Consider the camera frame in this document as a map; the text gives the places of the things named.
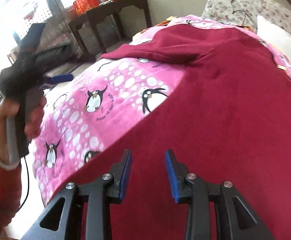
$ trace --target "white pillow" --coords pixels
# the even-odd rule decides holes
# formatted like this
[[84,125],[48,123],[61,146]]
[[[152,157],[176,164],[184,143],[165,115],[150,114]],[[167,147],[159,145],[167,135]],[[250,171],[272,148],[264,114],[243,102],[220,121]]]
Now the white pillow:
[[281,51],[291,63],[291,35],[258,15],[258,36]]

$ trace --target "table top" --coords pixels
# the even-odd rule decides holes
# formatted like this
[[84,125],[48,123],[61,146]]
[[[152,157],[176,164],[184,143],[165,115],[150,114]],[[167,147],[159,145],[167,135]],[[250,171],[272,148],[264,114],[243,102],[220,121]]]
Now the table top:
[[147,4],[147,0],[115,0],[111,3],[92,8],[69,22],[72,28],[82,25],[84,22],[92,21],[95,24],[102,22],[107,16],[119,13],[122,8],[135,5],[137,7]]

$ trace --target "white cuff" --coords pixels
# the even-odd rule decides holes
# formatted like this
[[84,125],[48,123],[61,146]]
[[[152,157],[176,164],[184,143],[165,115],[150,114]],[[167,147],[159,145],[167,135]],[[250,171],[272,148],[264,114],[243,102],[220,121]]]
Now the white cuff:
[[19,163],[20,163],[20,160],[12,164],[5,164],[2,161],[0,161],[0,167],[6,171],[12,171],[12,170],[15,170],[19,166]]

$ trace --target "red blanket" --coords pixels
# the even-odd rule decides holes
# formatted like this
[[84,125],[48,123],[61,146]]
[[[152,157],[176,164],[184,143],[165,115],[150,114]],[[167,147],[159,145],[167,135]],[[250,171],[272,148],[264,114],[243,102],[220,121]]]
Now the red blanket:
[[132,149],[127,197],[111,205],[113,239],[184,238],[187,206],[171,196],[168,148],[205,181],[233,182],[277,240],[291,239],[291,80],[268,49],[236,29],[176,25],[103,57],[187,66],[162,105],[69,178],[91,182]]

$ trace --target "human hand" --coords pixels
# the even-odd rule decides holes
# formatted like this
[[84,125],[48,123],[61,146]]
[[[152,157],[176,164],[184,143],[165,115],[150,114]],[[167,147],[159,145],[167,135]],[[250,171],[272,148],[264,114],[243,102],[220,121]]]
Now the human hand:
[[[39,105],[31,112],[30,121],[26,123],[24,133],[29,141],[40,135],[40,125],[43,118],[43,108],[47,99],[42,97]],[[0,161],[9,164],[9,153],[7,149],[7,130],[6,122],[8,116],[15,116],[19,111],[20,105],[9,99],[3,99],[0,103]]]

